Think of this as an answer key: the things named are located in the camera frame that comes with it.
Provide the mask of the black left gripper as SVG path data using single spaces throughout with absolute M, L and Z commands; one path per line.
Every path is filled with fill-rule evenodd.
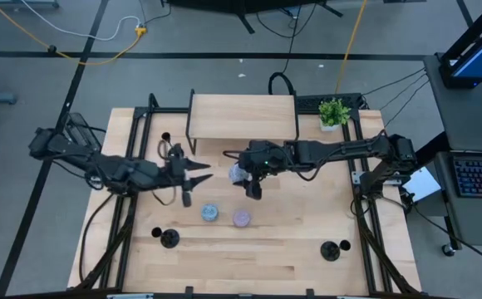
M 211 165 L 186 158 L 180 144 L 159 143 L 157 151 L 159 157 L 165 161 L 168 177 L 174 181 L 172 184 L 174 186 L 179 185 L 182 189 L 182 204 L 185 207 L 190 207 L 192 204 L 190 191 L 206 179 L 210 179 L 213 175 L 205 174 L 188 179 L 186 170 L 208 169 Z

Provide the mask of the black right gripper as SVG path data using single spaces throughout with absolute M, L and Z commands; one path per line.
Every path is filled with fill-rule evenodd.
M 238 160 L 240 169 L 256 177 L 280 174 L 286 170 L 286 154 L 283 148 L 266 140 L 250 140 L 248 147 Z M 255 200 L 262 198 L 262 188 L 258 179 L 245 180 L 243 183 L 247 197 Z

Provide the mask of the white speckled tealight holder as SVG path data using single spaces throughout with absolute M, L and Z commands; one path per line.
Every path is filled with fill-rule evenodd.
M 236 163 L 229 169 L 229 179 L 233 185 L 243 186 L 249 182 L 252 177 L 250 173 L 241 169 L 239 164 Z

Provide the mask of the pink tealight holder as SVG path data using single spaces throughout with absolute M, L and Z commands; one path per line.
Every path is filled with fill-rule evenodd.
M 247 210 L 237 210 L 233 215 L 233 224 L 236 228 L 246 228 L 252 220 L 251 213 Z

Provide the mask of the blue patterned tealight holder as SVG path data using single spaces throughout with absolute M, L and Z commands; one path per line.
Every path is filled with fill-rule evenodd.
M 201 218 L 206 222 L 216 221 L 219 217 L 219 209 L 216 204 L 207 203 L 201 209 Z

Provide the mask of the wooden shelf riser black legs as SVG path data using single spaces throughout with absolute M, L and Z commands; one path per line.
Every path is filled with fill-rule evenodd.
M 191 91 L 185 137 L 192 154 L 198 140 L 297 140 L 297 97 Z

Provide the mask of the green plant in white pot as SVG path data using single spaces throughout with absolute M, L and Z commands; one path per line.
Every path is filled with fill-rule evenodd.
M 329 132 L 339 126 L 346 125 L 350 118 L 351 109 L 345 105 L 341 98 L 331 98 L 323 101 L 318 106 L 319 123 L 321 131 Z

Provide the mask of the black mesh control box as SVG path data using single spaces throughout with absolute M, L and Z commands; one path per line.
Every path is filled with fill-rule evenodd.
M 63 134 L 73 144 L 87 147 L 96 152 L 101 151 L 101 142 L 96 138 L 94 130 L 80 113 L 67 113 L 61 121 Z

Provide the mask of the white paper sheet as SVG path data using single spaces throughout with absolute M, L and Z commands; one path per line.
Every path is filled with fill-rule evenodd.
M 426 167 L 415 171 L 402 187 L 412 196 L 414 203 L 441 190 L 441 186 Z

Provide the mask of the black partition panel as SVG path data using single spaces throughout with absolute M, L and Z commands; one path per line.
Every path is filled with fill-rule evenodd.
M 168 3 L 178 7 L 186 7 L 197 10 L 228 13 L 237 16 L 250 34 L 254 29 L 246 20 L 247 14 L 277 10 L 286 7 L 300 7 L 301 5 L 315 4 L 337 17 L 343 14 L 326 4 L 327 0 L 160 0 L 162 4 Z

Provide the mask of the grey desk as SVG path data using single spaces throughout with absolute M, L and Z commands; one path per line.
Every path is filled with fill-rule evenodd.
M 417 156 L 421 164 L 434 163 L 446 208 L 446 219 L 455 236 L 482 246 L 482 198 L 461 197 L 452 169 L 455 156 L 482 156 L 482 84 L 473 89 L 448 89 L 436 56 L 426 56 L 425 71 L 443 130 Z

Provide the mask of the black backlit keyboard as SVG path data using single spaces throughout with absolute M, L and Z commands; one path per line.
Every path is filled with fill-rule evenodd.
M 461 197 L 482 198 L 482 156 L 455 156 L 452 169 Z

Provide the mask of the black computer monitor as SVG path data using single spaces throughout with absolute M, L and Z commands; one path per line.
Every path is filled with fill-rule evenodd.
M 482 14 L 440 57 L 439 72 L 449 89 L 472 89 L 482 83 Z

